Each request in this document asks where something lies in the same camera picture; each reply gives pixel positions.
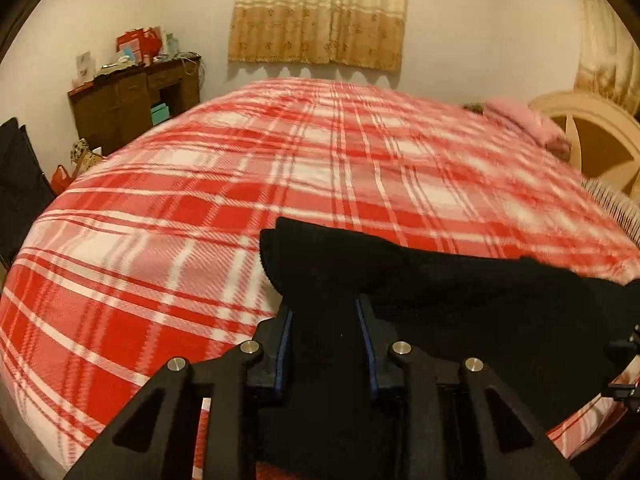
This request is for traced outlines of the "black pants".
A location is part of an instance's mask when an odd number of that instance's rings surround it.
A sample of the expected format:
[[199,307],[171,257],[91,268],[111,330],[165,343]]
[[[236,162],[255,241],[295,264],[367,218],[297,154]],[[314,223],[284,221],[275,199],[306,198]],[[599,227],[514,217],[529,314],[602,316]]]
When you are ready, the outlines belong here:
[[553,429],[625,367],[605,355],[639,322],[639,285],[532,258],[427,252],[281,218],[259,235],[262,268],[295,311],[335,313],[364,295],[378,318],[435,358],[487,362]]

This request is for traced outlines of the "striped pillow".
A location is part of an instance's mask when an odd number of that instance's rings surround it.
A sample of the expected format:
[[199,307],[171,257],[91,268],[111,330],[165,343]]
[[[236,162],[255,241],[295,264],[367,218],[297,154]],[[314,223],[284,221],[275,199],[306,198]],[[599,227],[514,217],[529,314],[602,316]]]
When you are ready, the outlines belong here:
[[587,179],[582,187],[610,214],[625,234],[640,246],[640,209],[627,195],[599,179]]

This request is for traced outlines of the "red plaid bed sheet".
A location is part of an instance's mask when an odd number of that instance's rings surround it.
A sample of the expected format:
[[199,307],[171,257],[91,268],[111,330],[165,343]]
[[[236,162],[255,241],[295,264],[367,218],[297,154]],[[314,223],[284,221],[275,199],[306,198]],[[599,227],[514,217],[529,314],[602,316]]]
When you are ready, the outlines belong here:
[[168,358],[219,356],[276,312],[258,235],[281,216],[639,275],[582,176],[486,118],[376,87],[254,82],[140,136],[32,224],[2,290],[1,407],[44,478]]

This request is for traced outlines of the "red plastic bag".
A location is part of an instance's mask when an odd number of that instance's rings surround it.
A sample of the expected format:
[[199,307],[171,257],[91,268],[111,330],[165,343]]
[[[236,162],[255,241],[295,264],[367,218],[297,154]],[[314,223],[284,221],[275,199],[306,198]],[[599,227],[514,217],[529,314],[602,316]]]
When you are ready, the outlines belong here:
[[74,182],[74,177],[71,176],[63,165],[58,165],[53,171],[50,187],[56,196],[63,193]]

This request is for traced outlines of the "cream wooden headboard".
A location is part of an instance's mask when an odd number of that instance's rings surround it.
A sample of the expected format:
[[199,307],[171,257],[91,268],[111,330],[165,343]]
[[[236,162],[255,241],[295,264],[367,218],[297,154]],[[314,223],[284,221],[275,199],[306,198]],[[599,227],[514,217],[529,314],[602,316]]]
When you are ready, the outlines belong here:
[[558,91],[529,102],[560,126],[572,144],[570,164],[639,199],[639,123],[615,103],[585,91]]

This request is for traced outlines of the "patterned bag on floor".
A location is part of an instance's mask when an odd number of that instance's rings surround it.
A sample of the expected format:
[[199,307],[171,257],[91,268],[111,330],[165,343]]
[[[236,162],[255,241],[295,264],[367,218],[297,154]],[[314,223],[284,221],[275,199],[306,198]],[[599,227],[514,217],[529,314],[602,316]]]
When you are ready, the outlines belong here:
[[77,178],[84,174],[87,170],[96,166],[104,157],[100,154],[93,153],[90,150],[86,139],[76,141],[70,150],[70,162],[73,165],[73,178]]

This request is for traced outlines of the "pink folded blanket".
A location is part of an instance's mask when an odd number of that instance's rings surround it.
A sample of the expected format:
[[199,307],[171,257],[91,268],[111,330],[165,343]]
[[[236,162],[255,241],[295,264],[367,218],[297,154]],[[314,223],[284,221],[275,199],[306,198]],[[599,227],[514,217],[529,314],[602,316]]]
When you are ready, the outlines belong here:
[[485,102],[483,115],[533,141],[562,162],[570,161],[572,144],[565,132],[552,119],[528,105],[506,98],[492,98]]

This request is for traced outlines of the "teal box under desk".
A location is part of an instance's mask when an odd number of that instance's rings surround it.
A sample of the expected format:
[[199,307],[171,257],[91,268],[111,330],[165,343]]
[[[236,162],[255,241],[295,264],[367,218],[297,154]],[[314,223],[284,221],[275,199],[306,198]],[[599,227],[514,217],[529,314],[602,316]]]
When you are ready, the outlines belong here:
[[151,107],[151,122],[157,126],[170,118],[170,110],[166,103],[156,104]]

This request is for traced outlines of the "beige side curtain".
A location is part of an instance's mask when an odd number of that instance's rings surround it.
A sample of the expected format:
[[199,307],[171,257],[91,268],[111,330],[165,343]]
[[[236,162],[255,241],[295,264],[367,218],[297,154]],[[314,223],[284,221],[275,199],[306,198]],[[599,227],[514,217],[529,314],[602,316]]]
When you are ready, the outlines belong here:
[[606,0],[582,0],[582,44],[574,88],[634,116],[639,111],[639,47]]

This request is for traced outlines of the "dark wooden desk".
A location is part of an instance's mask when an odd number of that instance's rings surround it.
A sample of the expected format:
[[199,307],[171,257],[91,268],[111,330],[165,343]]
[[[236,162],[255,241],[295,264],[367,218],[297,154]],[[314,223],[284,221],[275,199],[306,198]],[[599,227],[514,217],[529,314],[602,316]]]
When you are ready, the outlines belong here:
[[201,57],[187,54],[96,77],[67,92],[78,136],[112,154],[153,127],[152,108],[177,117],[200,104]]

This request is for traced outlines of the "white photo card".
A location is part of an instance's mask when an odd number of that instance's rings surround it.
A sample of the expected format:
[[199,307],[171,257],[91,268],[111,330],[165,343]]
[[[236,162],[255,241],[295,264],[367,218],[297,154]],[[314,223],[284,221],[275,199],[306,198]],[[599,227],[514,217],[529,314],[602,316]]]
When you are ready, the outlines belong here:
[[93,81],[96,76],[96,60],[87,51],[76,56],[77,80],[80,84]]

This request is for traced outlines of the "red gift bag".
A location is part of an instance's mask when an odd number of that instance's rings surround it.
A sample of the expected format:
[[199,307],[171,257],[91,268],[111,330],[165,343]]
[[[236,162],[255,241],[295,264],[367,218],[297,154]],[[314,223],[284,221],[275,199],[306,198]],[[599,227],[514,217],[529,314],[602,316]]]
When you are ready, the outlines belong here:
[[116,39],[116,51],[129,56],[136,64],[151,62],[162,49],[162,35],[154,27],[128,30]]

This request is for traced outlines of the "beige window curtain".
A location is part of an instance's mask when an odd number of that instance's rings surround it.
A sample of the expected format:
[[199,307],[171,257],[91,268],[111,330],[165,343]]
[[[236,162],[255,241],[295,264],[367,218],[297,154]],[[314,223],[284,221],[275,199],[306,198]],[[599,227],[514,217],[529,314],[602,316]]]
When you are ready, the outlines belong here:
[[235,0],[228,60],[396,73],[408,0]]

